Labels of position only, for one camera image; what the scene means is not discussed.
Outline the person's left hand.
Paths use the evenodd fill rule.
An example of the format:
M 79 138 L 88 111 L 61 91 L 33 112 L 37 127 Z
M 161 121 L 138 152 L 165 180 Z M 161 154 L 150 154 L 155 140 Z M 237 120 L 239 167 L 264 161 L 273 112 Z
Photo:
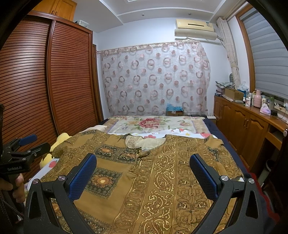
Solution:
M 13 198 L 17 203 L 25 202 L 25 192 L 24 192 L 24 178 L 22 174 L 15 180 L 15 186 L 4 179 L 0 179 L 0 188 L 1 191 L 13 191 Z

